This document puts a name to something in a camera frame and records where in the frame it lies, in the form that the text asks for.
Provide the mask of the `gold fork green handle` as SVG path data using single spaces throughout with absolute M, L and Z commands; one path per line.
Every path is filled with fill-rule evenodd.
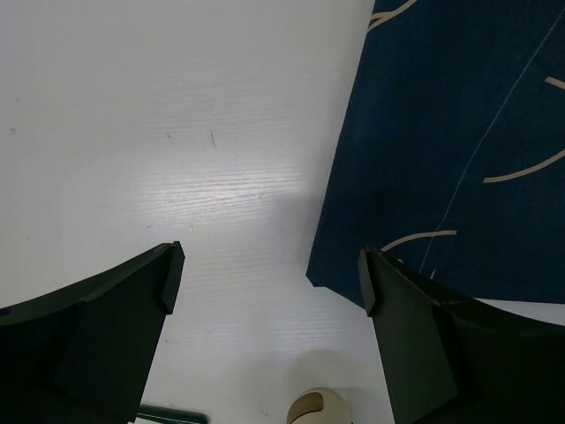
M 140 405 L 137 417 L 164 424 L 208 424 L 209 418 L 204 413 L 178 410 L 157 405 Z

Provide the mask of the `blue fish placemat cloth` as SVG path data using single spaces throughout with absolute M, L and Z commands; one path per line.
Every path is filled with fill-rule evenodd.
M 564 300 L 564 3 L 378 1 L 306 271 L 385 252 L 473 298 Z

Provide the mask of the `white and brown cup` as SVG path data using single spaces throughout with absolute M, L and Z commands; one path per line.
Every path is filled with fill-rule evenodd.
M 286 417 L 287 424 L 351 424 L 348 403 L 327 388 L 313 388 L 297 397 Z

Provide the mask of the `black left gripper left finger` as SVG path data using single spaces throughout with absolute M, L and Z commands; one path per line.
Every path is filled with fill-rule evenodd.
M 163 243 L 1 310 L 3 423 L 132 423 L 185 254 Z

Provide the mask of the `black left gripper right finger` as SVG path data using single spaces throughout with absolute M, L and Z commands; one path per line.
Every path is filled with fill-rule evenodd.
M 397 423 L 561 423 L 564 328 L 363 250 L 360 286 Z

